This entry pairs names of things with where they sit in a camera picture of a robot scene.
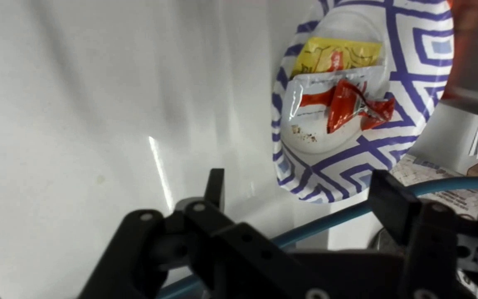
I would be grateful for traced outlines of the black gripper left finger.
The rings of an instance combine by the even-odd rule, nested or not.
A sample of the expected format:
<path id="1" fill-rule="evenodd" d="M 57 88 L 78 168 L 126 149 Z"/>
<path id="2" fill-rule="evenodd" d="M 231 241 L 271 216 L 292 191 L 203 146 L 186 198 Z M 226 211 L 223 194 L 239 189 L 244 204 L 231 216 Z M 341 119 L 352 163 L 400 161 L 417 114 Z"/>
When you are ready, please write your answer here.
<path id="1" fill-rule="evenodd" d="M 201 198 L 126 214 L 87 279 L 78 299 L 158 299 L 186 296 L 183 282 L 166 291 L 173 269 L 188 266 L 209 299 L 264 299 L 267 284 L 246 259 L 258 237 L 224 213 L 224 169 L 209 171 Z"/>

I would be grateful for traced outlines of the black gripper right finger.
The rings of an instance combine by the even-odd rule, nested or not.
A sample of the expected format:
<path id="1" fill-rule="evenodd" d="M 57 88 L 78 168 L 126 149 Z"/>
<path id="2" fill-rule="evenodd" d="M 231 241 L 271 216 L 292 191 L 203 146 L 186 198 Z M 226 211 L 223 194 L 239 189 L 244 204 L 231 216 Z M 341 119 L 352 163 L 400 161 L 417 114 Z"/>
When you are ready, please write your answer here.
<path id="1" fill-rule="evenodd" d="M 447 204 L 425 199 L 440 191 L 478 191 L 478 178 L 447 178 L 404 186 L 389 171 L 374 171 L 372 213 L 407 252 L 402 299 L 458 299 L 457 272 L 478 287 L 478 216 L 462 217 Z"/>

